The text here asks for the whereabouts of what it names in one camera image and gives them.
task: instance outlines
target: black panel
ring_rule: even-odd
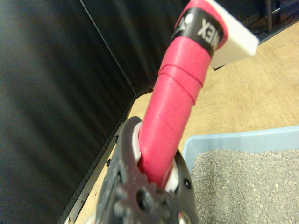
[[[83,0],[137,93],[154,85],[188,0]]]
[[[0,221],[56,223],[134,95],[79,1],[0,15]]]

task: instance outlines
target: litter box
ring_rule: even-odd
[[[236,150],[249,153],[299,149],[299,126],[252,132],[194,135],[187,139],[183,158],[192,175],[195,157],[212,150]]]

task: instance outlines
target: black band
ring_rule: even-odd
[[[223,38],[219,22],[204,10],[196,7],[185,11],[175,28],[172,40],[178,36],[189,37],[202,46],[212,57]]]

